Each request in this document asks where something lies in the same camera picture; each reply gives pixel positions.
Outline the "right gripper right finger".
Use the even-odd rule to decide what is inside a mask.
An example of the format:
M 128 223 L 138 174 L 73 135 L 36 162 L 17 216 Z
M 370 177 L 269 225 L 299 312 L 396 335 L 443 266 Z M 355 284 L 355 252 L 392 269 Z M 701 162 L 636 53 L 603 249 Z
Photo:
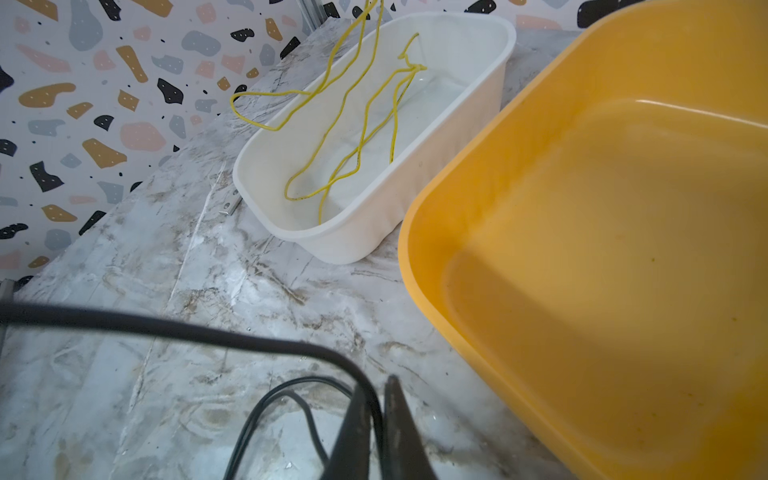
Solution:
M 436 480 L 399 379 L 391 375 L 384 390 L 383 478 Z

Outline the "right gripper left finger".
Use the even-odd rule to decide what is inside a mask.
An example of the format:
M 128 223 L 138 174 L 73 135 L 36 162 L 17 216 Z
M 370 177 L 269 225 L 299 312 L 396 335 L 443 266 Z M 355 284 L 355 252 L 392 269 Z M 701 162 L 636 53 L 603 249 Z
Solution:
M 321 479 L 368 479 L 370 436 L 370 411 L 364 391 L 356 386 Z

